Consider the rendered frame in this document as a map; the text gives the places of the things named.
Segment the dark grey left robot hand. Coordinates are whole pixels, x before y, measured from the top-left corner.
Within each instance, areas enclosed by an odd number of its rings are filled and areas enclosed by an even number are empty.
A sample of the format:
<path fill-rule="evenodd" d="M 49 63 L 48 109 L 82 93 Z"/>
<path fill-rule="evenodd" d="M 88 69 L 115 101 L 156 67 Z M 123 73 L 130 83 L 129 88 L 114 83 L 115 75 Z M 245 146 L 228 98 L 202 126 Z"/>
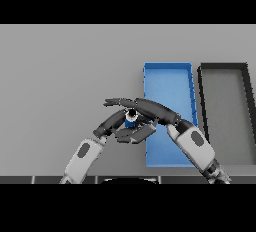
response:
<path fill-rule="evenodd" d="M 126 128 L 125 114 L 128 110 L 129 109 L 123 109 L 111 115 L 93 131 L 93 134 L 98 139 L 102 136 L 108 137 L 114 134 L 118 143 L 138 144 L 156 132 L 156 124 L 158 120 L 155 120 L 153 123 L 150 121 L 143 123 L 142 120 L 144 117 L 138 112 L 136 127 Z"/>

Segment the blue pipe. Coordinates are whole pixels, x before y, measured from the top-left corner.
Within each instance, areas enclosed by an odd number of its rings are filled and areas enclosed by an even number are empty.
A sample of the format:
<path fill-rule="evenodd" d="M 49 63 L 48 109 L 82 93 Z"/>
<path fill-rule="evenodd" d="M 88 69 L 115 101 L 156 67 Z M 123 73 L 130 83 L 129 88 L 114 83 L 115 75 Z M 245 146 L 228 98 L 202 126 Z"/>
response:
<path fill-rule="evenodd" d="M 135 109 L 129 109 L 125 114 L 125 127 L 135 128 L 137 125 L 138 113 Z"/>

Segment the dark grey bin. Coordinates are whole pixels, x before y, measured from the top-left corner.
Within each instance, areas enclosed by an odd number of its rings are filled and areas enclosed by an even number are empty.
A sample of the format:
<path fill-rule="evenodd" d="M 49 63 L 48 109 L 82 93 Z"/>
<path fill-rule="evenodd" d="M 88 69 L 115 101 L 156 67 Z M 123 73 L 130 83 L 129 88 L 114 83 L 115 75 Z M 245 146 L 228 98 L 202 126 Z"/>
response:
<path fill-rule="evenodd" d="M 203 128 L 224 165 L 256 165 L 256 106 L 247 63 L 201 63 Z"/>

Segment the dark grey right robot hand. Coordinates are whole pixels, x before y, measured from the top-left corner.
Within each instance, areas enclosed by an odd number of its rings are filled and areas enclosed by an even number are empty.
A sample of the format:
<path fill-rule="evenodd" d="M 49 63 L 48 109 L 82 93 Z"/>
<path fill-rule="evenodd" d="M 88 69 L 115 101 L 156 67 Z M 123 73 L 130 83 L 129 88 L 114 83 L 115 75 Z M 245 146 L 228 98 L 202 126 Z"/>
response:
<path fill-rule="evenodd" d="M 143 123 L 157 119 L 160 125 L 173 125 L 179 133 L 183 133 L 193 126 L 191 122 L 183 119 L 177 112 L 148 99 L 111 98 L 105 100 L 104 106 L 123 106 L 127 109 L 134 109 L 144 117 Z"/>

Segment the blue bin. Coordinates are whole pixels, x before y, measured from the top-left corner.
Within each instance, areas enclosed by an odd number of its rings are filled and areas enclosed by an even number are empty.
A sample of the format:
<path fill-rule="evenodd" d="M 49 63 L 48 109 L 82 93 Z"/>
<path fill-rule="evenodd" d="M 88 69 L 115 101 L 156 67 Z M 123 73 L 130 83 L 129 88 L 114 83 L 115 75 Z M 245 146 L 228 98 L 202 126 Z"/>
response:
<path fill-rule="evenodd" d="M 190 62 L 145 62 L 144 97 L 179 113 L 198 125 L 194 76 Z M 146 139 L 146 166 L 151 168 L 192 167 L 192 163 L 171 140 L 167 128 L 157 125 Z"/>

